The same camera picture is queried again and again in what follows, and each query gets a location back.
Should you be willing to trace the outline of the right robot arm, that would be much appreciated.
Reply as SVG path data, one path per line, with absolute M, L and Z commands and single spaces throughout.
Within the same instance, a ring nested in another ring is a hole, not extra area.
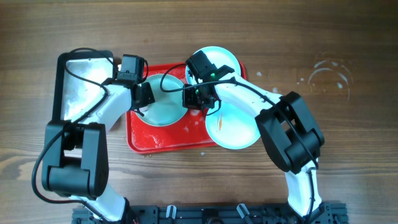
M 285 173 L 288 204 L 306 222 L 322 200 L 316 171 L 325 138 L 304 99 L 296 92 L 272 93 L 245 80 L 235 68 L 203 49 L 186 61 L 191 83 L 183 88 L 184 106 L 211 108 L 229 103 L 254 118 L 271 161 Z

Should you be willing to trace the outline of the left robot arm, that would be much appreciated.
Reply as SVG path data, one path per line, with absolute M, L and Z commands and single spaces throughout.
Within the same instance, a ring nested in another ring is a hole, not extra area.
M 137 223 L 128 199 L 108 184 L 109 164 L 106 133 L 119 117 L 139 112 L 155 101 L 145 83 L 148 63 L 137 55 L 123 55 L 117 74 L 98 86 L 103 96 L 80 117 L 53 119 L 45 130 L 45 146 L 32 171 L 32 188 L 37 188 L 37 169 L 42 168 L 42 186 L 61 196 L 60 204 L 80 203 L 103 223 Z

